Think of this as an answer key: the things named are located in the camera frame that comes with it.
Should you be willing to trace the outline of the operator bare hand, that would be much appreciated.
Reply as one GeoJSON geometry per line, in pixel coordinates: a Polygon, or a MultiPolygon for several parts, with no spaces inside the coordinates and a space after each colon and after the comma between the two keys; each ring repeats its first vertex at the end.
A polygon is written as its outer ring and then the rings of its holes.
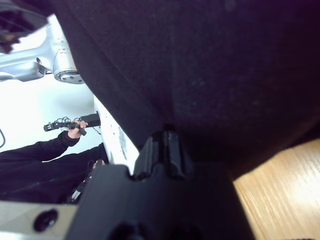
{"type": "MultiPolygon", "coordinates": [[[[88,125],[88,123],[83,120],[82,121],[74,120],[72,123],[74,123],[75,125],[79,125],[81,129],[85,129],[88,125]]],[[[76,127],[73,129],[69,129],[67,135],[71,139],[79,139],[82,136],[82,134],[80,133],[80,129],[76,127]]]]}

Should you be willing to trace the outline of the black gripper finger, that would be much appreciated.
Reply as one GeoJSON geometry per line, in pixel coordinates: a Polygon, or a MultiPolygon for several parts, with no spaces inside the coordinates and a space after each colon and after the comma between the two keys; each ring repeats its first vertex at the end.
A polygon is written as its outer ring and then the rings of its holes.
{"type": "Polygon", "coordinates": [[[186,180],[192,177],[193,162],[174,131],[167,132],[167,156],[169,175],[172,178],[186,180]]]}
{"type": "Polygon", "coordinates": [[[134,164],[133,177],[135,180],[151,177],[154,166],[164,161],[164,142],[164,131],[157,131],[147,138],[134,164]]]}

